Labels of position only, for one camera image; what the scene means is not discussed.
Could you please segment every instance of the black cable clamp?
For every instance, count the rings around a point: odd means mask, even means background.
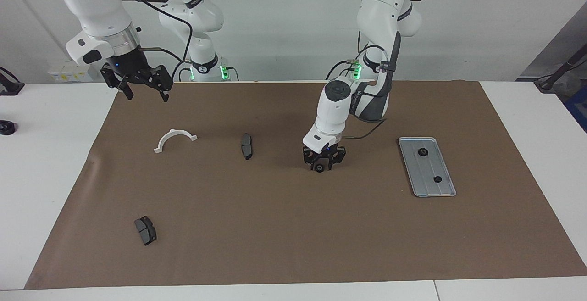
[[[398,65],[395,62],[391,63],[390,61],[382,61],[379,69],[384,70],[384,71],[391,71],[391,72],[395,73],[397,67],[398,67]]]

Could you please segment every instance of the black rubber foot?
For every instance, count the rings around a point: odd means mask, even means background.
[[[10,121],[0,121],[0,134],[2,136],[10,136],[17,131],[17,125]]]
[[[0,96],[16,96],[25,87],[24,83],[16,83],[15,85],[17,86],[16,90],[11,92],[3,90],[2,92],[0,92]]]

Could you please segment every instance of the white wall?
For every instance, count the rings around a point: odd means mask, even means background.
[[[211,34],[216,49],[242,79],[321,79],[335,62],[354,56],[359,0],[213,1],[226,17],[225,27]],[[27,2],[62,44],[79,32],[79,23],[61,0]],[[417,4],[424,25],[415,37],[403,40],[397,78],[513,81],[584,2],[425,0]],[[0,4],[4,10],[4,0]],[[183,51],[182,43],[159,25],[155,12],[137,2],[125,6],[144,29],[144,46]],[[16,28],[6,34],[18,39],[10,50],[18,46],[30,51],[24,47],[30,33]],[[161,54],[149,58],[151,65],[172,65]]]
[[[0,0],[0,66],[25,83],[48,81],[49,63],[65,60],[63,50],[24,0]]]

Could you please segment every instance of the black cable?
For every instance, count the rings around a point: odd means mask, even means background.
[[[583,62],[579,63],[578,65],[575,65],[573,68],[569,69],[569,71],[572,71],[573,69],[577,69],[577,68],[581,67],[581,65],[583,65],[585,62],[587,62],[587,59],[585,59]],[[552,75],[554,75],[554,74],[544,75],[543,77],[535,78],[534,81],[539,81],[543,78],[551,77]]]
[[[180,75],[179,75],[180,82],[182,81],[182,72],[184,72],[184,71],[189,71],[189,72],[191,72],[191,69],[189,69],[189,68],[184,68],[184,69],[182,69],[182,70],[180,71]]]
[[[387,121],[387,120],[388,119],[382,119],[382,120],[380,120],[379,123],[373,129],[371,129],[371,131],[367,132],[367,134],[365,134],[364,136],[361,136],[361,137],[350,137],[350,136],[346,136],[346,137],[343,137],[343,139],[363,139],[363,138],[366,138],[367,136],[369,136],[370,134],[372,134],[375,130],[377,130],[377,128],[381,127],[381,125],[385,121]]]
[[[8,74],[9,77],[13,78],[17,83],[21,83],[21,81],[19,81],[17,79],[17,77],[14,76],[13,73],[11,73],[8,69],[4,68],[4,67],[0,67],[0,71],[3,71],[4,73]]]
[[[172,80],[173,80],[173,79],[175,78],[175,75],[176,75],[176,73],[177,73],[177,69],[178,69],[178,68],[179,68],[179,67],[180,67],[180,66],[181,66],[181,65],[184,63],[184,61],[185,61],[185,58],[187,58],[187,53],[188,53],[188,50],[189,50],[189,43],[191,42],[191,36],[194,34],[194,29],[193,29],[193,27],[192,27],[192,26],[189,24],[189,22],[185,21],[184,19],[180,19],[180,18],[178,18],[178,17],[176,17],[176,16],[174,16],[174,15],[168,14],[168,13],[167,13],[167,12],[165,12],[164,10],[161,10],[160,8],[157,8],[156,6],[153,6],[153,4],[151,4],[151,3],[149,3],[149,2],[145,2],[144,0],[139,0],[139,1],[140,1],[140,2],[142,2],[143,4],[145,4],[146,6],[149,6],[149,7],[150,7],[150,8],[152,8],[153,10],[155,10],[155,11],[157,11],[157,12],[159,12],[159,13],[163,14],[163,15],[167,15],[167,16],[168,16],[168,17],[170,17],[171,19],[174,19],[174,20],[176,20],[176,21],[182,22],[182,23],[186,24],[186,25],[187,25],[187,27],[189,27],[189,37],[188,37],[188,39],[187,39],[187,44],[185,45],[185,52],[184,52],[184,55],[183,55],[183,60],[182,60],[182,61],[180,61],[180,62],[179,62],[177,65],[176,65],[175,69],[173,69],[173,73],[172,73]]]
[[[379,45],[368,45],[368,46],[365,46],[365,48],[363,48],[363,50],[359,51],[359,54],[357,54],[357,57],[355,59],[358,59],[359,56],[361,56],[361,54],[363,54],[363,52],[369,50],[370,48],[378,48],[379,50],[381,50],[381,52],[385,53],[385,49]]]
[[[357,39],[357,52],[361,51],[361,31],[359,31],[359,38]]]
[[[332,69],[328,72],[327,78],[325,78],[325,80],[328,80],[330,78],[330,75],[336,69],[336,67],[343,65],[344,63],[349,63],[349,62],[347,60],[337,62],[336,65],[334,65],[334,67],[332,67]]]
[[[241,79],[238,77],[238,71],[235,67],[226,67],[228,71],[233,70],[237,74],[237,82],[241,82]]]
[[[182,61],[182,59],[180,57],[178,57],[176,54],[174,54],[173,52],[171,52],[169,50],[165,50],[164,48],[141,48],[141,51],[142,52],[165,52],[166,54],[169,54],[170,56],[175,58],[177,61],[180,61],[180,62]]]
[[[342,75],[342,73],[344,73],[344,72],[346,72],[346,75],[348,75],[349,72],[352,72],[352,71],[354,71],[354,68],[343,69],[338,76]]]
[[[572,71],[573,69],[577,69],[577,68],[581,67],[581,65],[583,65],[585,62],[587,62],[587,59],[583,60],[583,62],[579,63],[579,65],[576,65],[573,68],[569,69],[569,71]]]

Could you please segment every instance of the metal tray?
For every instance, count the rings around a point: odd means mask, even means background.
[[[402,137],[399,144],[411,188],[416,196],[427,198],[457,195],[436,139]]]

